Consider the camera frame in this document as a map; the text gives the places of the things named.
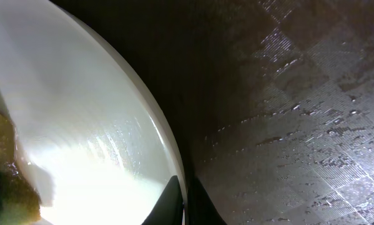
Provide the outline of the yellow green sponge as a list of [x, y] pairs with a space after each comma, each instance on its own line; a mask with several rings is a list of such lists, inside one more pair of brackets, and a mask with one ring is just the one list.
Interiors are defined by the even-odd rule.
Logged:
[[0, 113], [0, 224], [24, 225], [41, 219], [40, 197], [16, 163], [14, 128]]

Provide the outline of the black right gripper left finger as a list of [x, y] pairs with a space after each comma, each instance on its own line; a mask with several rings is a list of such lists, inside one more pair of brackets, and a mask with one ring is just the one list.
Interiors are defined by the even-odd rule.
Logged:
[[142, 225], [182, 225], [183, 212], [179, 179], [172, 176]]

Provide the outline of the white plate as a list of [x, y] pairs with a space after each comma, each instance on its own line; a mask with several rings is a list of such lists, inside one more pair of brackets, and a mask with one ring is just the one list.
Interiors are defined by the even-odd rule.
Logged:
[[0, 1], [0, 113], [41, 224], [142, 224], [179, 149], [155, 98], [98, 33], [50, 1]]

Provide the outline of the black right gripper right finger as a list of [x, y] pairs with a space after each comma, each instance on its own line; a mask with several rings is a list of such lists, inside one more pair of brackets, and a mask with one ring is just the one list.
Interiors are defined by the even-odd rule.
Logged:
[[197, 177], [191, 180], [187, 206], [190, 225], [227, 225]]

